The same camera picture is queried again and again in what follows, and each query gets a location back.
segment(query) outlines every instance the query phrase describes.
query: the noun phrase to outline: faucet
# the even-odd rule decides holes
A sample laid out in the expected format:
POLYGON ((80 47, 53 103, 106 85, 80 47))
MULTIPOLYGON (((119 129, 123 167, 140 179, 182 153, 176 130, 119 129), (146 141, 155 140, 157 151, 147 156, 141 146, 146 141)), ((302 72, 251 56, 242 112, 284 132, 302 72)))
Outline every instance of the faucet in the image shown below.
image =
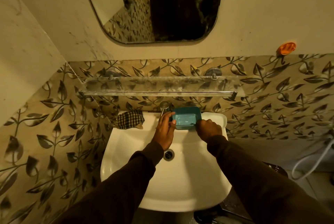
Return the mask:
POLYGON ((162 116, 165 112, 165 110, 167 110, 169 108, 169 102, 167 101, 163 101, 160 103, 160 110, 161 110, 161 114, 160 116, 162 116))

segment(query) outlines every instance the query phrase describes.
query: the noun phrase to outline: white ceramic sink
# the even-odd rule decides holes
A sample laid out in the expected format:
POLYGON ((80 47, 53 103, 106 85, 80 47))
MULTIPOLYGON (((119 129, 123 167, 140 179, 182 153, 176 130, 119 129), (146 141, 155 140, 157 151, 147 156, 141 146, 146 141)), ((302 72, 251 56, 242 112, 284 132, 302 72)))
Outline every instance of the white ceramic sink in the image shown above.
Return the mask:
MULTIPOLYGON (((143 130, 113 129, 102 159, 102 181, 123 167, 135 151, 142 150, 152 140, 160 114, 143 114, 143 130)), ((227 138, 224 115, 204 112, 202 119, 211 119, 221 125, 227 138)), ((195 130, 175 130, 170 149, 174 151, 174 158, 171 161, 162 159, 156 166, 139 207, 186 212, 210 208, 226 198, 232 186, 195 130)))

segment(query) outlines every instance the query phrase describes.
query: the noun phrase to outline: soap dish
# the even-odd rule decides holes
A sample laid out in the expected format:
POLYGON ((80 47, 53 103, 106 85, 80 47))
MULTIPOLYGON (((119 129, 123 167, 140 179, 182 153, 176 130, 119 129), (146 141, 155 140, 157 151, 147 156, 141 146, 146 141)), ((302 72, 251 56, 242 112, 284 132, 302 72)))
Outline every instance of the soap dish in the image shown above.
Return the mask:
POLYGON ((201 110, 198 107, 182 107, 173 110, 173 120, 176 120, 176 129, 190 130, 195 128, 197 120, 201 120, 201 110))

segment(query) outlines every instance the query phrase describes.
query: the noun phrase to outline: person's left hand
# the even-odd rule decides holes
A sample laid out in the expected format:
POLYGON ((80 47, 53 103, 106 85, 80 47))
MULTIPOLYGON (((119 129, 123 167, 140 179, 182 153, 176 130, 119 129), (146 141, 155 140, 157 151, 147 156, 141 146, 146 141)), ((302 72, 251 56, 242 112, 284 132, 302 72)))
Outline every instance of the person's left hand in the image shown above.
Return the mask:
POLYGON ((169 149, 173 141, 176 120, 169 122, 169 118, 174 114, 175 112, 166 112, 160 117, 159 123, 155 130, 155 134, 152 139, 153 142, 158 142, 162 146, 164 151, 169 149))

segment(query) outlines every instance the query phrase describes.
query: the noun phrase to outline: dark long sleeve shirt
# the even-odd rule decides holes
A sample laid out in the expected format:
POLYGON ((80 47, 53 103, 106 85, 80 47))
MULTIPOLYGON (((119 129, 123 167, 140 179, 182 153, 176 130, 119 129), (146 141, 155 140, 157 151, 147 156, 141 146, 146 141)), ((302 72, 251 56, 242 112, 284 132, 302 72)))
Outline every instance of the dark long sleeve shirt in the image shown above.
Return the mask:
MULTIPOLYGON (((295 182, 255 160, 223 136, 211 137, 207 149, 216 157, 256 224, 334 223, 334 215, 295 182)), ((130 224, 163 152, 156 142, 135 152, 124 167, 70 207, 55 223, 130 224)))

